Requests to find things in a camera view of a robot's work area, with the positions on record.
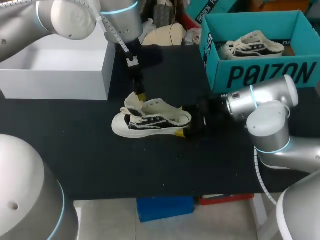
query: white storage box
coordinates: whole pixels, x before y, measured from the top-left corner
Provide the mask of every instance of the white storage box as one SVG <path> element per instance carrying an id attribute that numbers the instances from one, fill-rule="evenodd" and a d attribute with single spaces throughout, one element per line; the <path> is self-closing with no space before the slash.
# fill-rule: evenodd
<path id="1" fill-rule="evenodd" d="M 0 63 L 7 99 L 107 100 L 115 46 L 100 26 L 86 39 L 50 35 Z"/>

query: tile floor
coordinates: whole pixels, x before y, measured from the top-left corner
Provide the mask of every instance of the tile floor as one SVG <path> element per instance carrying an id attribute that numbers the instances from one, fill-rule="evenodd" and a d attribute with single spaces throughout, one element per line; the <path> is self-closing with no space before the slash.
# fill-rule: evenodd
<path id="1" fill-rule="evenodd" d="M 196 206 L 193 214 L 140 223 L 136 199 L 76 201 L 78 240 L 256 240 L 248 201 Z"/>

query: white sneaker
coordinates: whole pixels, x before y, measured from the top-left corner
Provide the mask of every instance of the white sneaker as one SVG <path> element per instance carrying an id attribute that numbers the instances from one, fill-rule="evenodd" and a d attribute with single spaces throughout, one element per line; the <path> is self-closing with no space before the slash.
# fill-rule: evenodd
<path id="1" fill-rule="evenodd" d="M 253 31 L 237 41 L 228 41 L 219 51 L 223 60 L 281 57 L 285 47 L 268 40 L 261 31 Z"/>
<path id="2" fill-rule="evenodd" d="M 139 101 L 133 92 L 124 101 L 121 113 L 112 121 L 112 130 L 124 138 L 144 138 L 151 135 L 175 135 L 189 126 L 191 115 L 170 106 L 162 99 Z"/>

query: blue plastic crate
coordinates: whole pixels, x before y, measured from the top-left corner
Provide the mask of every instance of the blue plastic crate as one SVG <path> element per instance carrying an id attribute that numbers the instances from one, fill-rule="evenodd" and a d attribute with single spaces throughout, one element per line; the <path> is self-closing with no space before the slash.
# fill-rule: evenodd
<path id="1" fill-rule="evenodd" d="M 148 222 L 193 213 L 194 198 L 181 197 L 143 197 L 136 199 L 140 222 Z"/>

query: black table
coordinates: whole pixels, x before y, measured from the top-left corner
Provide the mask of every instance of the black table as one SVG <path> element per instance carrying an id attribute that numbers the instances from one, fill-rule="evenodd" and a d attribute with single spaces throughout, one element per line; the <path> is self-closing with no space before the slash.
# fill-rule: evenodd
<path id="1" fill-rule="evenodd" d="M 162 63 L 152 66 L 159 50 Z M 211 92 L 197 47 L 146 47 L 140 63 L 149 65 L 143 70 L 149 99 L 179 107 Z M 0 133 L 30 143 L 73 200 L 262 193 L 243 126 L 198 140 L 115 135 L 112 119 L 132 91 L 122 66 L 116 56 L 108 101 L 0 101 Z M 319 138 L 320 98 L 313 88 L 298 93 L 291 135 Z M 260 168 L 270 192 L 284 191 L 306 176 Z"/>

